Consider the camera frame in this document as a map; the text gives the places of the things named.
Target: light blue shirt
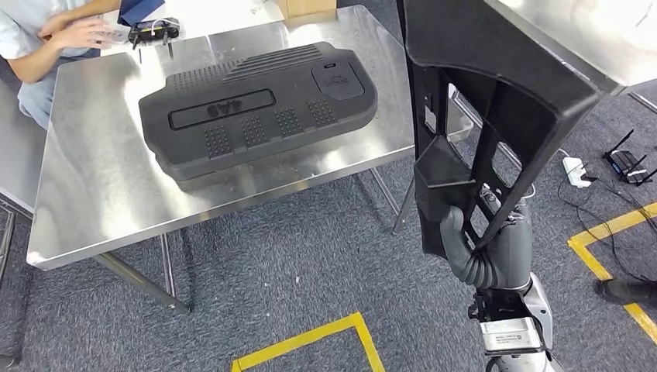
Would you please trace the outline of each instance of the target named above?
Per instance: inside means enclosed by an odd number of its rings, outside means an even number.
[[[37,34],[50,17],[91,0],[0,0],[0,56],[7,60],[34,53],[43,42]],[[80,56],[85,48],[67,48],[64,57]]]

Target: person's hand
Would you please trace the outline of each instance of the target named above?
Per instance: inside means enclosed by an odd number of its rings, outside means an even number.
[[[46,22],[37,36],[42,40],[49,40],[54,34],[66,29],[71,21],[66,17],[66,13],[54,15]]]
[[[112,41],[111,30],[101,19],[89,19],[76,22],[66,29],[55,33],[48,43],[57,49],[63,48],[96,48],[101,49],[102,43]]]

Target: gray carpet floor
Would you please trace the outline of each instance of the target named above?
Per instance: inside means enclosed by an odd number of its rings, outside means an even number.
[[[394,2],[360,3],[399,34]],[[645,94],[657,101],[657,90]],[[563,147],[590,173],[649,204],[655,184],[624,187],[600,155],[636,128],[628,146],[637,155],[650,153],[646,166],[654,169],[655,121],[630,98],[617,98],[601,104]],[[466,157],[475,137],[459,144]],[[560,159],[544,169],[530,199],[534,268],[555,315],[555,355],[571,371],[653,370],[655,344],[622,307],[593,293],[594,275],[566,244],[583,227],[556,196],[564,177]],[[401,201],[412,159],[380,172]],[[581,202],[589,192],[565,187],[563,197]],[[586,207],[602,219],[633,209],[593,192]],[[364,172],[172,232],[179,297],[194,306],[189,316],[159,306],[93,261],[50,272],[28,268],[29,223],[20,220],[0,291],[0,353],[22,353],[16,371],[229,370],[236,358],[361,312],[389,371],[483,370],[478,325],[466,316],[472,289],[444,261],[421,252],[415,210],[412,215],[402,234],[391,236],[390,207]],[[599,223],[590,216],[584,222]],[[654,241],[645,224],[619,233],[622,262],[657,278]],[[608,246],[596,243],[591,250],[614,276],[623,276]],[[155,239],[118,255],[163,283]],[[655,308],[645,310],[657,320]],[[349,329],[252,370],[369,367]]]

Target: person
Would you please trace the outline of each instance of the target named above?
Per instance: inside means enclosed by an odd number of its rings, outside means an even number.
[[[111,30],[99,18],[86,18],[119,5],[120,0],[0,0],[0,56],[22,81],[23,114],[48,129],[57,68],[98,56]]]
[[[625,279],[607,279],[597,281],[597,293],[607,302],[618,305],[657,303],[657,283],[651,281],[629,281]]]

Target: cardboard box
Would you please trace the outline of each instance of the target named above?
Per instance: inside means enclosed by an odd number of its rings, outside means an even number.
[[[338,6],[337,0],[276,0],[276,3],[286,19],[335,10]]]

